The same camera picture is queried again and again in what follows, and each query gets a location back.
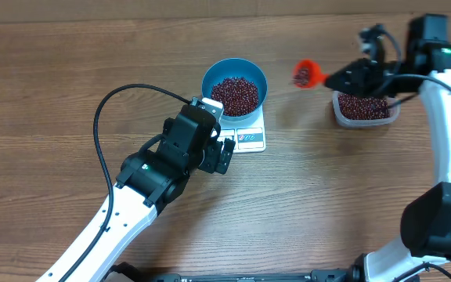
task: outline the container of red beans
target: container of red beans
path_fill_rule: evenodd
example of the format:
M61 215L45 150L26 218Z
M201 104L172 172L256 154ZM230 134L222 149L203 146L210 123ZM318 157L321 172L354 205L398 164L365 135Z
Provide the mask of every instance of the container of red beans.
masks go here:
M388 109L388 105L396 102L394 98L360 99L336 91L333 101L337 123L346 128L390 124L398 118L400 111L399 105Z
M255 116L267 97L267 79L254 63L230 58L208 69L201 84L203 97L224 105L222 119L242 121Z

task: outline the bowl of red beans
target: bowl of red beans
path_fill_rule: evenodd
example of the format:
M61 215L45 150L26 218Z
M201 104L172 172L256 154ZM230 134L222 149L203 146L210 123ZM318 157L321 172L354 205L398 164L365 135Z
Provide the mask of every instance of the bowl of red beans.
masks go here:
M230 58L211 66L201 84L203 97L224 105L223 119L242 121L260 109L267 97L267 79L249 60Z

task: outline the green led light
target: green led light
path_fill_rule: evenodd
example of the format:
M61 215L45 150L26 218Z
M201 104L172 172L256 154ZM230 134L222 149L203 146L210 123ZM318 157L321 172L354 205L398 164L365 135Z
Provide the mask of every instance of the green led light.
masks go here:
M442 48L442 52L445 53L445 54L451 54L451 49Z

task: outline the plastic container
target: plastic container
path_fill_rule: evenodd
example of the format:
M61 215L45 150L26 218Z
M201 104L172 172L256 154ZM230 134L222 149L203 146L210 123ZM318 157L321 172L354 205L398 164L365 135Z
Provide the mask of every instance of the plastic container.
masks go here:
M222 119L227 121L242 121L258 114L259 109L267 97L267 78L264 73L254 63L241 58L229 58L221 60L211 66L203 77L201 83L201 93L205 98L211 98L211 89L214 85L222 82L225 78L245 78L257 86L258 104L249 114L239 117L230 117L223 115Z
M396 118L398 118L399 111L401 110L401 106L398 105L396 107L389 109L390 117L388 117L388 118L381 118L381 119L376 119L376 120L351 120L351 119L346 118L341 112L341 107L338 104L339 95L342 95L342 93L340 93L338 91L334 92L333 100L334 100L335 117L337 119L337 123L340 126L343 126L346 128L367 128L370 126L390 124L393 121L395 121ZM388 97L389 105L391 105L394 102L396 102L396 99Z

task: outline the clear plastic container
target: clear plastic container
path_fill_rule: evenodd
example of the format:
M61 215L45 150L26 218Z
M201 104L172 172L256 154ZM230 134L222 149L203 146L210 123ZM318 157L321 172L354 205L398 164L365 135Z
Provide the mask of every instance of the clear plastic container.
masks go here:
M377 125L386 125L390 124L393 121L396 120L399 116L399 110L400 105L393 107L392 109L389 109L389 117L388 118L381 118L377 120L350 120L344 115L342 115L341 108L338 105L338 96L341 95L340 92L335 91L334 92L334 111L335 111L335 117L337 119L337 123L340 126L346 127L346 128L366 128L370 126L377 126ZM397 100L394 98L388 97L388 104L392 104L396 102Z

